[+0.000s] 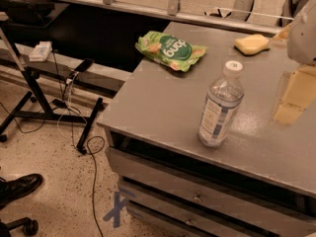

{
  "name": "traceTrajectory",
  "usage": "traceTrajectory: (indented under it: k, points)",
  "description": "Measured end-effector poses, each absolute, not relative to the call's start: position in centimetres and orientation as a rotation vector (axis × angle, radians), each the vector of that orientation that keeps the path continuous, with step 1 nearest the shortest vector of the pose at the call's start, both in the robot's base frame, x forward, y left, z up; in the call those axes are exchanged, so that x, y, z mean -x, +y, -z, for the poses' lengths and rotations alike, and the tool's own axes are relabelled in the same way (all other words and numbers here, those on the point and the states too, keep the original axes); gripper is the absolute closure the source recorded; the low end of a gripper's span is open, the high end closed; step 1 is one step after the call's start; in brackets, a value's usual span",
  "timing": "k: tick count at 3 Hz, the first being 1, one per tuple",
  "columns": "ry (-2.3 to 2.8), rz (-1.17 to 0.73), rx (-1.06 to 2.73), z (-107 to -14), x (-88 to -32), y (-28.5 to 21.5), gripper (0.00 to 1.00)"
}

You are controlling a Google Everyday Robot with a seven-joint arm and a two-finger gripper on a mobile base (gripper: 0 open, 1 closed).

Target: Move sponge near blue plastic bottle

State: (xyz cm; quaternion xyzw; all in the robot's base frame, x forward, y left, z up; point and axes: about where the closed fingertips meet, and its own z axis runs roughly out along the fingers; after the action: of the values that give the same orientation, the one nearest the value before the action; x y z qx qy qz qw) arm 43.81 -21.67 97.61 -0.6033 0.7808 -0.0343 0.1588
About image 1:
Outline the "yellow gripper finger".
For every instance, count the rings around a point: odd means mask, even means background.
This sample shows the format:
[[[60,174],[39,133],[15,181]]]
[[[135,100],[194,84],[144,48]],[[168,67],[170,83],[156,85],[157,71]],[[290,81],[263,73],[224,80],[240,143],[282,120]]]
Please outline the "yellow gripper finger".
[[[272,37],[272,41],[287,41],[291,24],[283,27],[276,35]]]
[[[300,65],[289,75],[274,120],[281,124],[293,124],[315,100],[316,67]]]

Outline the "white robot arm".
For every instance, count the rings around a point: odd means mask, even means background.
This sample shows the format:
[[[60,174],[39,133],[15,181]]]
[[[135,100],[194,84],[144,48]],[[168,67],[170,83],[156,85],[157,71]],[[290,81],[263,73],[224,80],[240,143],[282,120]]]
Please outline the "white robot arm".
[[[299,63],[289,75],[274,115],[281,124],[293,124],[316,100],[316,0],[308,0],[270,46],[285,47],[288,57]]]

